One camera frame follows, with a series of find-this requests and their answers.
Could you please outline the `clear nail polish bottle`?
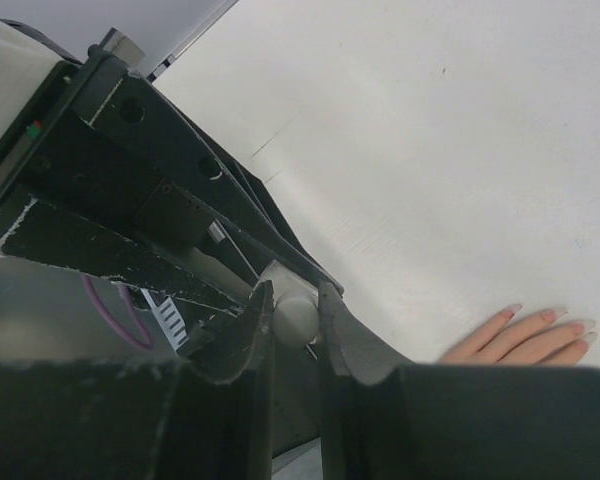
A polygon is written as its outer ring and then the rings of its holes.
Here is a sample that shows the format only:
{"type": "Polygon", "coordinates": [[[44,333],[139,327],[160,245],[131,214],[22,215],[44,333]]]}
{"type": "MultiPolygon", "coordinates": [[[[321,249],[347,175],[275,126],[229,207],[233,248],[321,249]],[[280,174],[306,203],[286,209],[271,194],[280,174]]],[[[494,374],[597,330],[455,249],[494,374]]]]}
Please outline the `clear nail polish bottle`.
{"type": "Polygon", "coordinates": [[[300,297],[318,303],[318,291],[315,286],[284,267],[278,261],[272,261],[264,272],[251,282],[242,280],[229,267],[219,260],[193,249],[192,260],[198,268],[204,280],[209,280],[211,285],[229,298],[245,303],[251,296],[251,292],[262,282],[271,281],[273,285],[274,304],[283,297],[300,297]]]}

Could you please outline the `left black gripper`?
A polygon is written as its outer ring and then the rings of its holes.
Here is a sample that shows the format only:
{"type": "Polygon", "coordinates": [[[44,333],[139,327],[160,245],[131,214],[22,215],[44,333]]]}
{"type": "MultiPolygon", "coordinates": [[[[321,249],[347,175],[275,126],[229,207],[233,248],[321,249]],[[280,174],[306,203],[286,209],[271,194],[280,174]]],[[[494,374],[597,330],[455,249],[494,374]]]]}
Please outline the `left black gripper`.
{"type": "Polygon", "coordinates": [[[314,286],[344,288],[276,232],[188,118],[99,45],[61,57],[0,139],[0,254],[237,316],[231,291],[151,250],[201,250],[216,220],[314,286]]]}

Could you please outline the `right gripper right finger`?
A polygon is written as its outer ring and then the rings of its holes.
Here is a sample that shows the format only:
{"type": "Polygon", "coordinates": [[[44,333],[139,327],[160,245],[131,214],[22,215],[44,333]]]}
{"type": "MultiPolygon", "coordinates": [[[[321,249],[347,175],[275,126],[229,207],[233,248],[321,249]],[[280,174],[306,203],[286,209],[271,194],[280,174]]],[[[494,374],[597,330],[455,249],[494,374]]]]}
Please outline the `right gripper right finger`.
{"type": "Polygon", "coordinates": [[[322,283],[327,479],[600,479],[600,369],[416,364],[322,283]]]}

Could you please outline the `mannequin hand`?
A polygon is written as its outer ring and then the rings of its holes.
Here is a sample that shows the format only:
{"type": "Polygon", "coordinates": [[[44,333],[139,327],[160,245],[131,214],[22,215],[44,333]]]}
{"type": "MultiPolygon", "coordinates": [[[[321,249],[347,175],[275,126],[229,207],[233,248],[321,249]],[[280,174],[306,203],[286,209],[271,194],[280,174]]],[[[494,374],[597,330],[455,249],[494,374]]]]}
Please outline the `mannequin hand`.
{"type": "Polygon", "coordinates": [[[521,306],[511,305],[488,319],[444,353],[448,365],[575,366],[597,339],[595,322],[562,323],[566,314],[545,309],[518,319],[521,306]]]}

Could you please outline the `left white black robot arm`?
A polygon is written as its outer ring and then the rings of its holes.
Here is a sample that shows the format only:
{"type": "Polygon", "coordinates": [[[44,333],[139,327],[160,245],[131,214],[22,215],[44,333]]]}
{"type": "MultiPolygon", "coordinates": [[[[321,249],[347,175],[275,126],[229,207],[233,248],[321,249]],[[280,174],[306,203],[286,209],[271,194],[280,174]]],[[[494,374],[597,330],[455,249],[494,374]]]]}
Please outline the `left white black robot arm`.
{"type": "Polygon", "coordinates": [[[137,70],[3,19],[0,254],[228,314],[271,263],[332,281],[263,183],[137,70]]]}

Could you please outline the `grey nail polish brush cap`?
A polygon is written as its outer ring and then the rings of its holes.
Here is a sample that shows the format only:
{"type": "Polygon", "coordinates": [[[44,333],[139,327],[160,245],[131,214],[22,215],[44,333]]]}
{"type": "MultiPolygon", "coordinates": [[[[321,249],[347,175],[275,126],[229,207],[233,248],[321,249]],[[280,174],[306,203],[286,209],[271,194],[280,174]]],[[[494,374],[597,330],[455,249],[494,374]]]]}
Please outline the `grey nail polish brush cap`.
{"type": "Polygon", "coordinates": [[[291,348],[304,347],[318,333],[319,313],[314,298],[304,291],[287,292],[278,299],[272,321],[281,343],[291,348]]]}

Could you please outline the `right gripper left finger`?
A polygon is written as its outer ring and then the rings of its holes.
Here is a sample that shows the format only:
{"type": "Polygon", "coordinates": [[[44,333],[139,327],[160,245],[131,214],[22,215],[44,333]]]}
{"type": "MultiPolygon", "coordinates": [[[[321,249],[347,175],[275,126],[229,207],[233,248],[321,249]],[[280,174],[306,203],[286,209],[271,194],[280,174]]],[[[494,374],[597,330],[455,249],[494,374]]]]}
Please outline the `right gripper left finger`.
{"type": "Polygon", "coordinates": [[[267,479],[273,287],[194,361],[0,363],[0,479],[267,479]]]}

